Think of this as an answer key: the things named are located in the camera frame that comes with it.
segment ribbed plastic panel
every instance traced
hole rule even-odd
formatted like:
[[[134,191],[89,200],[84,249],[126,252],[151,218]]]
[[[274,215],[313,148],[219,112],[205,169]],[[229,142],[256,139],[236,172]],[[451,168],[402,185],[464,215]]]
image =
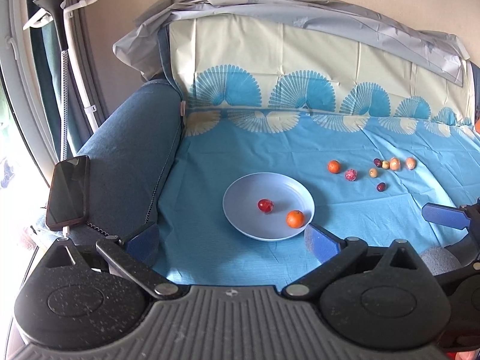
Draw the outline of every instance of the ribbed plastic panel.
[[[53,351],[30,344],[14,357],[15,360],[445,358],[434,346],[401,353],[355,346],[322,325],[309,303],[284,299],[271,286],[192,286],[181,299],[156,302],[138,328],[112,344],[78,352]]]

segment orange fruit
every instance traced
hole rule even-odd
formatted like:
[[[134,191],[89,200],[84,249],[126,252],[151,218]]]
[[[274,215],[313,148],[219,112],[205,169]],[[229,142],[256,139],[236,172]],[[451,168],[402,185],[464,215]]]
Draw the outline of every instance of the orange fruit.
[[[340,165],[340,162],[333,160],[328,163],[327,167],[330,173],[339,173],[342,165]]]
[[[293,210],[286,215],[286,224],[294,229],[302,227],[304,222],[305,216],[302,211]]]

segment round plate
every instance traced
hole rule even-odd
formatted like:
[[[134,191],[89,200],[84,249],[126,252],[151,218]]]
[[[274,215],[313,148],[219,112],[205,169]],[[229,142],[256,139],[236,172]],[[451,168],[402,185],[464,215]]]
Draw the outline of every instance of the round plate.
[[[272,212],[258,209],[260,199],[274,203]],[[300,210],[305,223],[287,225],[287,214]],[[315,205],[308,190],[297,180],[278,173],[252,173],[234,181],[223,195],[223,212],[239,232],[261,241],[281,241],[301,233],[314,217]]]

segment smartphone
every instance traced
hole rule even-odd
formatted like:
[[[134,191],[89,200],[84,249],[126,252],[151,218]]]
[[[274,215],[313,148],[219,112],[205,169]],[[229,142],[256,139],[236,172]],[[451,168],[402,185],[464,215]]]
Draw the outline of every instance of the smartphone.
[[[86,155],[55,165],[45,224],[51,230],[85,223],[88,218],[90,159]]]

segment metal screw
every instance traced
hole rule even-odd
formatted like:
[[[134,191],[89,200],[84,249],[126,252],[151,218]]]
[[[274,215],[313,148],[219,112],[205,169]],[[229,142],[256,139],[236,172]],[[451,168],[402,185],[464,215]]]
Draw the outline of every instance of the metal screw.
[[[290,284],[285,288],[285,292],[290,296],[304,296],[310,292],[310,289],[303,284]]]
[[[176,294],[179,288],[173,283],[160,283],[155,286],[154,290],[159,295],[167,296]]]

